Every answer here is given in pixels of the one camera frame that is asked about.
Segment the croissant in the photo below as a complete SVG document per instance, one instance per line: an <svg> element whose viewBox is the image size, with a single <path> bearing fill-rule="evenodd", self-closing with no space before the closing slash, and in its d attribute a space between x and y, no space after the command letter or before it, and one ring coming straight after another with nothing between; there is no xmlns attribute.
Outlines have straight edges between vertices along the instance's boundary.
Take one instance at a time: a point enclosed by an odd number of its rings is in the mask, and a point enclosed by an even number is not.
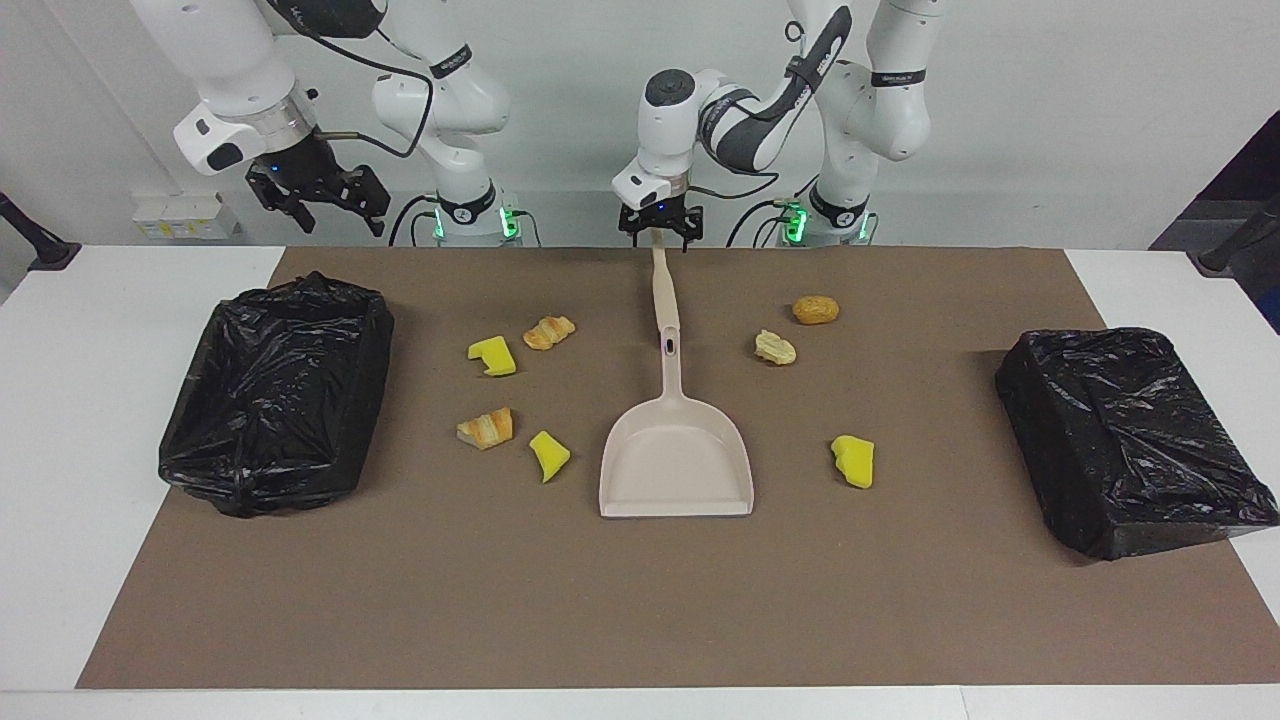
<svg viewBox="0 0 1280 720"><path fill-rule="evenodd" d="M480 450L507 442L513 432L511 407L502 407L458 424L458 439Z"/></svg>
<svg viewBox="0 0 1280 720"><path fill-rule="evenodd" d="M572 320L564 315L558 318L548 315L538 320L538 324L524 334L525 345L534 350L550 350L553 345L564 340L576 329L577 327Z"/></svg>

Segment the table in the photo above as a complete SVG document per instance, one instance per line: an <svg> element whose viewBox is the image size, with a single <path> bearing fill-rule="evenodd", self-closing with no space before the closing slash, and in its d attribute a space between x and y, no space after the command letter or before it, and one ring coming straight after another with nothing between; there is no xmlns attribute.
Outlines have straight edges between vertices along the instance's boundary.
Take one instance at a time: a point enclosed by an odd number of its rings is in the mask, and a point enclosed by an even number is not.
<svg viewBox="0 0 1280 720"><path fill-rule="evenodd" d="M72 692L164 497L155 443L209 309L265 284L280 254L87 247L0 307L0 715L1270 717L1280 701L1280 685ZM1248 299L1230 281L1201 278L1180 254L1068 255L1110 327L1151 327L1174 341L1240 451L1275 484L1280 338ZM51 486L76 502L52 502L42 492ZM1233 542L1280 616L1280 533Z"/></svg>

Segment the black plastic bag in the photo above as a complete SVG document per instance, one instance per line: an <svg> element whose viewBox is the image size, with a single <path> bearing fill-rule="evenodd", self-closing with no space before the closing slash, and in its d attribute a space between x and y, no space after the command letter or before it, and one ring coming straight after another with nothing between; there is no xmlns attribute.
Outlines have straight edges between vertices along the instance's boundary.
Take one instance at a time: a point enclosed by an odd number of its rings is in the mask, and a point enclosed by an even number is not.
<svg viewBox="0 0 1280 720"><path fill-rule="evenodd" d="M1280 524L1172 343L1142 328L1024 333L996 388L1050 530L1115 560Z"/></svg>
<svg viewBox="0 0 1280 720"><path fill-rule="evenodd" d="M239 518L349 493L393 327L381 293L320 273L224 300L160 442L160 477Z"/></svg>

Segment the beige dustpan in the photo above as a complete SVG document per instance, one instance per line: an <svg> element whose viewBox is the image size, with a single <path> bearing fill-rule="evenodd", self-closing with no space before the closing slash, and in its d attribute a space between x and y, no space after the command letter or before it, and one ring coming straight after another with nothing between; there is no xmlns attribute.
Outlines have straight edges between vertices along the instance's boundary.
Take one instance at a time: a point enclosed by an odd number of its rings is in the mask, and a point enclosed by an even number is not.
<svg viewBox="0 0 1280 720"><path fill-rule="evenodd" d="M748 515L755 492L733 421L680 384L680 311L660 232L653 232L653 305L662 396L613 424L600 466L600 515Z"/></svg>

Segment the yellow sponge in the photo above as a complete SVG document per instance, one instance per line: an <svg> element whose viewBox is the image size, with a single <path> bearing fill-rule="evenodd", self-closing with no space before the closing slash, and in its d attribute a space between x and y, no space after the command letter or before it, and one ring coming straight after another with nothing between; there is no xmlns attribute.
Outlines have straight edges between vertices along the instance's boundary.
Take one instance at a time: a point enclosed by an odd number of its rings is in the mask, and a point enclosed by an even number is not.
<svg viewBox="0 0 1280 720"><path fill-rule="evenodd" d="M484 374L489 377L500 378L516 372L516 359L511 356L507 340L502 336L471 343L471 347L467 347L467 360L476 357L484 360Z"/></svg>
<svg viewBox="0 0 1280 720"><path fill-rule="evenodd" d="M543 466L544 483L554 478L556 473L559 473L559 469L568 462L568 448L561 445L547 430L534 436L534 439L529 441L529 447L534 450L534 455L538 456L538 464Z"/></svg>
<svg viewBox="0 0 1280 720"><path fill-rule="evenodd" d="M845 474L845 480L859 488L872 487L872 456L876 443L854 436L840 436L831 443L836 454L836 469Z"/></svg>

